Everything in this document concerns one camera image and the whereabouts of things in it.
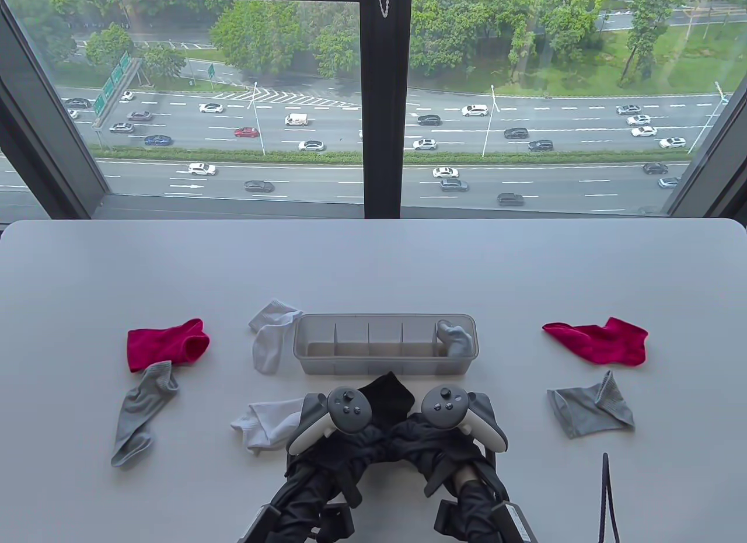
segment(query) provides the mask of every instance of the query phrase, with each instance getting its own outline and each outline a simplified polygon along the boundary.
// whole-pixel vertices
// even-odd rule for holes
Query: black car
[[[524,127],[507,128],[504,130],[504,138],[529,138],[529,130]]]
[[[663,175],[665,173],[669,173],[669,168],[663,163],[648,162],[643,164],[643,172],[646,175],[651,175],[652,173],[659,173]]]
[[[498,195],[499,206],[523,206],[523,196],[518,193],[501,193]]]
[[[81,109],[88,109],[91,106],[91,102],[83,98],[72,98],[65,100],[66,107],[79,107]]]
[[[553,149],[552,140],[534,140],[529,143],[530,152],[549,151]]]
[[[272,193],[275,190],[275,185],[270,181],[245,181],[243,189],[248,193]]]
[[[442,191],[469,191],[469,183],[461,179],[441,179]]]
[[[438,115],[420,115],[418,117],[418,124],[422,125],[430,125],[433,127],[438,127],[444,122],[441,121],[441,117]]]

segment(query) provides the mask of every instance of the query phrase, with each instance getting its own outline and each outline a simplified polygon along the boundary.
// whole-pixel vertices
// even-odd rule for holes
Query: strap
[[[612,484],[609,480],[609,456],[602,454],[602,509],[599,515],[599,543],[605,541],[606,502],[609,499],[609,519],[612,522],[612,531],[615,543],[620,543],[620,534],[617,532],[617,521],[615,520],[615,506],[612,502]]]

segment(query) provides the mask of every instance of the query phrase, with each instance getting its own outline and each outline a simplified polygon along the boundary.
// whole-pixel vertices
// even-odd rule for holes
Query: road
[[[253,199],[315,202],[363,202],[362,168],[356,166],[270,166],[217,163],[214,176],[190,175],[186,162],[100,159],[114,193],[213,199]],[[669,176],[680,177],[687,162],[669,164]],[[641,164],[579,166],[488,167],[459,169],[470,185],[465,193],[443,193],[431,168],[407,167],[403,175],[403,204],[426,207],[497,208],[499,193],[520,193],[521,210],[634,213],[642,207],[660,208],[670,190],[657,185],[658,175],[645,175]],[[246,193],[243,182],[269,180],[275,191]],[[0,158],[0,195],[22,191],[20,177]]]
[[[62,98],[83,97],[93,100],[96,90],[59,89]],[[260,127],[264,147],[269,151],[297,150],[303,140],[321,140],[329,151],[360,151],[362,140],[361,108],[331,106],[318,99],[296,98],[291,103],[257,102],[256,110],[248,98],[220,96],[216,101],[226,110],[221,114],[198,111],[198,105],[210,100],[211,95],[166,94],[138,92],[132,102],[120,102],[107,119],[111,124],[126,121],[134,110],[154,113],[152,121],[136,124],[132,134],[101,133],[105,145],[142,146],[151,134],[166,134],[181,148],[253,149],[261,148],[259,139],[236,138],[238,127]],[[331,100],[338,100],[330,91]],[[483,95],[464,95],[449,92],[429,92],[411,89],[407,99],[405,149],[413,149],[420,138],[437,141],[438,150],[478,153],[485,146],[488,152],[525,152],[530,140],[550,139],[558,151],[599,150],[659,150],[658,141],[666,137],[683,137],[687,145],[696,139],[709,117],[721,113],[720,97],[709,95],[679,95],[648,98],[497,98],[498,110],[490,117],[462,117],[461,108],[471,103],[488,103]],[[633,137],[625,117],[616,114],[616,106],[637,103],[643,113],[652,118],[658,129],[656,137]],[[288,113],[306,113],[307,127],[286,127]],[[435,113],[443,125],[418,125],[418,116]],[[94,113],[82,110],[75,126],[83,139],[96,142],[92,130]],[[529,138],[507,140],[502,135],[509,127],[526,127]]]

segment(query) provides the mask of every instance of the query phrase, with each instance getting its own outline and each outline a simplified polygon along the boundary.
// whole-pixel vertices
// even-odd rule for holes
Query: white van
[[[285,117],[285,126],[288,126],[289,124],[292,125],[298,125],[301,124],[303,126],[306,126],[309,124],[309,116],[305,113],[291,113],[287,117]]]

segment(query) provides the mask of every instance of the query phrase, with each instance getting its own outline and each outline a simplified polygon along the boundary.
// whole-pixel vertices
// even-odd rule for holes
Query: white sock
[[[254,455],[277,450],[301,422],[303,399],[249,404],[246,413],[231,426],[243,433],[243,446]]]
[[[285,334],[302,315],[302,311],[272,300],[249,322],[249,327],[257,334],[252,347],[254,368],[266,374],[278,371]]]

